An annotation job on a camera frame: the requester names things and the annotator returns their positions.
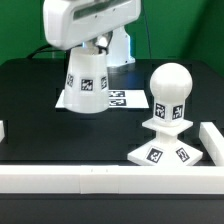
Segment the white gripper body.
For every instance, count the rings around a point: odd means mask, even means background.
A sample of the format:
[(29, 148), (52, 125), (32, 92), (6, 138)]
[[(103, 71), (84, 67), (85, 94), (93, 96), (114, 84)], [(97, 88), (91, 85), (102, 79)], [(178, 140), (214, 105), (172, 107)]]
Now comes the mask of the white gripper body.
[(68, 50), (137, 20), (140, 12), (141, 0), (44, 0), (45, 37)]

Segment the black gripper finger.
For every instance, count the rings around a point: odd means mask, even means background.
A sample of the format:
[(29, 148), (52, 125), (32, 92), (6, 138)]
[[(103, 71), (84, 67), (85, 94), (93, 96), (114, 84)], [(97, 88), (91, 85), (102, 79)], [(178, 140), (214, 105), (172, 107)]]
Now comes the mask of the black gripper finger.
[(109, 37), (104, 35), (99, 36), (95, 45), (99, 49), (100, 53), (107, 51), (109, 46)]

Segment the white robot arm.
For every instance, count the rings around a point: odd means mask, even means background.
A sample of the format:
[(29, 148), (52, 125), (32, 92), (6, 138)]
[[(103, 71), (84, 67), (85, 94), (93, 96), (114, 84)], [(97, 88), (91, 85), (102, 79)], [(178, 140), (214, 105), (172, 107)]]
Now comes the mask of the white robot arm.
[(141, 0), (44, 0), (47, 42), (61, 50), (94, 41), (108, 47), (107, 66), (135, 62), (125, 25), (139, 18)]

